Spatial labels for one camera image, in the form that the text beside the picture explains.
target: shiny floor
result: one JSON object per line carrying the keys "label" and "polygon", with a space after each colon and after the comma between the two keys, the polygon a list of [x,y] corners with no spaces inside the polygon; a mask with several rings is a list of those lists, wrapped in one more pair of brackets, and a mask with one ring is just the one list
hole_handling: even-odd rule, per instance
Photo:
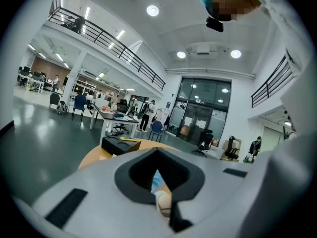
{"label": "shiny floor", "polygon": [[[1,171],[14,196],[32,204],[46,189],[75,172],[99,143],[102,120],[89,130],[90,118],[61,116],[39,104],[14,97],[15,128],[0,139]],[[148,139],[149,132],[137,138]],[[190,153],[195,145],[165,134],[161,143]]]}

